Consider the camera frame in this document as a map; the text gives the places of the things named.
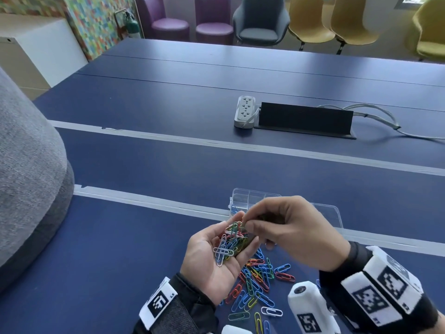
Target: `mustard yellow chair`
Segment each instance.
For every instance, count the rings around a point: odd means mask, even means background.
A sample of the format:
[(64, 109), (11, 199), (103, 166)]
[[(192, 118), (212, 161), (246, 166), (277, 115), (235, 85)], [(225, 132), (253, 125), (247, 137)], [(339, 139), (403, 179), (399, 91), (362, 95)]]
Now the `mustard yellow chair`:
[(337, 55), (345, 44), (365, 45), (374, 43), (379, 34), (372, 33), (363, 26), (363, 13), (366, 0), (335, 0), (331, 17), (331, 30), (341, 43)]
[(300, 51), (305, 43), (328, 42), (335, 34), (327, 29), (321, 20), (323, 0), (291, 0), (289, 32), (301, 41)]
[(414, 14), (405, 46), (415, 55), (445, 61), (445, 0), (426, 0)]

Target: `clear plastic box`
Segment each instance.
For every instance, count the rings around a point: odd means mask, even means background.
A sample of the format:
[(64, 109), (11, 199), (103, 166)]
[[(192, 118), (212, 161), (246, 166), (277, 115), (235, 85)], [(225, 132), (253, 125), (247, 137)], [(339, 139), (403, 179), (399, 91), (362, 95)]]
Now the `clear plastic box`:
[[(233, 194), (230, 198), (230, 204), (229, 204), (230, 215), (234, 215), (238, 211), (247, 212), (249, 208), (251, 208), (257, 202), (267, 197), (281, 197), (281, 195), (236, 188), (233, 190)], [(340, 211), (338, 210), (337, 207), (333, 205), (325, 205), (318, 203), (312, 203), (312, 205), (314, 205), (315, 208), (321, 212), (321, 214), (326, 218), (328, 222), (331, 223), (332, 226), (338, 229), (343, 228), (343, 223), (340, 217)]]

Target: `pile of paperclips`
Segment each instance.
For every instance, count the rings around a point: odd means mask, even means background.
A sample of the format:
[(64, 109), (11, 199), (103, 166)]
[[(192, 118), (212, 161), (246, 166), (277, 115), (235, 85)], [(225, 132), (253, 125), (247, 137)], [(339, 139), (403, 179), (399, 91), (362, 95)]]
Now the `pile of paperclips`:
[[(221, 236), (220, 244), (213, 249), (215, 260), (221, 266), (229, 257), (241, 252), (248, 245), (248, 234), (241, 228), (241, 222), (229, 226)], [(291, 269), (290, 264), (284, 264), (274, 269), (269, 258), (264, 257), (259, 249), (255, 258), (248, 261), (238, 276), (239, 281), (229, 295), (220, 303), (232, 304), (229, 321), (240, 321), (250, 318), (250, 310), (259, 302), (263, 304), (261, 313), (271, 317), (283, 316), (281, 309), (275, 309), (275, 303), (267, 296), (271, 282), (274, 279), (295, 282), (295, 277), (286, 272)], [(256, 334), (270, 334), (268, 320), (261, 321), (261, 314), (255, 312)]]

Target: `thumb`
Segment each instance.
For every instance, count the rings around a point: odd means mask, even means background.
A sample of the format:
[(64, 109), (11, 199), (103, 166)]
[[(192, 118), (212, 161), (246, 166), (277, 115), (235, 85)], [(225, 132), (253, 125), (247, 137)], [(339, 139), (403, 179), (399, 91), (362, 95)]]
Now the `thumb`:
[(269, 223), (262, 220), (249, 220), (244, 225), (249, 233), (253, 233), (263, 239), (269, 239), (274, 243), (277, 242), (278, 230), (281, 225)]

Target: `blue table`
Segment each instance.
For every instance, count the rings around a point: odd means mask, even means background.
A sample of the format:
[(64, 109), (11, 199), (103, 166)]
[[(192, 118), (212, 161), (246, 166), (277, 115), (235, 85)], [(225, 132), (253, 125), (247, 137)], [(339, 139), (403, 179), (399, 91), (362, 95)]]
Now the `blue table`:
[[(78, 186), (53, 241), (0, 296), (0, 333), (131, 332), (153, 288), (179, 269), (189, 237), (225, 218), (235, 187), (337, 206), (345, 236), (386, 246), (444, 310), (444, 143), (360, 118), (355, 141), (233, 127), (248, 94), (373, 103), (405, 131), (441, 135), (444, 87), (436, 64), (124, 40), (36, 100)], [(291, 262), (298, 281), (315, 281), (315, 270), (281, 250), (268, 255)], [(279, 334), (299, 332), (290, 286), (271, 289), (285, 312), (271, 321)], [(227, 311), (218, 309), (221, 324)], [(253, 319), (244, 326), (253, 330)]]

